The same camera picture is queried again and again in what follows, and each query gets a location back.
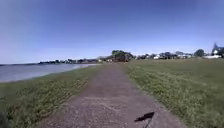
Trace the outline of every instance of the lake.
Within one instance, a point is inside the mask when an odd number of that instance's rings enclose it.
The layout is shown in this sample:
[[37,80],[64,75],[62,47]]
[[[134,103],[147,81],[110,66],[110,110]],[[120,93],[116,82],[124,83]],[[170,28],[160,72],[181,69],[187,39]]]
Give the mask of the lake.
[[96,64],[7,65],[0,66],[0,82],[11,82]]

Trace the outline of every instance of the lawn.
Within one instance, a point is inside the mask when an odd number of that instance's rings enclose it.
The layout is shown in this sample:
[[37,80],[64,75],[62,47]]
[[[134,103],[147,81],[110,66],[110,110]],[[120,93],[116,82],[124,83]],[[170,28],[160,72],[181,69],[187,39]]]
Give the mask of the lawn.
[[189,128],[224,128],[224,60],[132,61],[125,69]]
[[98,68],[92,66],[30,80],[1,83],[0,112],[11,128],[33,127],[71,95],[83,90]]

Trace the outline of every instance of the gravel path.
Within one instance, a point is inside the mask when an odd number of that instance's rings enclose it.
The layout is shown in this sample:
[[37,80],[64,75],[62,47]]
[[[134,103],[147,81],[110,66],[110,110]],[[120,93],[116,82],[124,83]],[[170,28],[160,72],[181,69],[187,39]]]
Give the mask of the gravel path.
[[163,105],[136,88],[117,64],[109,64],[79,96],[71,97],[39,128],[142,128],[137,117],[155,112],[149,128],[186,128]]

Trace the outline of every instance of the blue sky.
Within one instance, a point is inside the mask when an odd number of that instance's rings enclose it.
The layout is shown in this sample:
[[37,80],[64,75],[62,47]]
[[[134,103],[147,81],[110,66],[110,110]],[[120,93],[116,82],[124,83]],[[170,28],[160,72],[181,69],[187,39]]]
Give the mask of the blue sky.
[[0,63],[224,46],[223,0],[1,0]]

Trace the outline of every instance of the house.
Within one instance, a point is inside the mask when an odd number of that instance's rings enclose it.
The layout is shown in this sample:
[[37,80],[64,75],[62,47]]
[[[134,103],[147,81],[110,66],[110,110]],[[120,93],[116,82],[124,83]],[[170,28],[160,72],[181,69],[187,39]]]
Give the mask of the house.
[[158,60],[160,58],[160,55],[156,55],[153,59]]

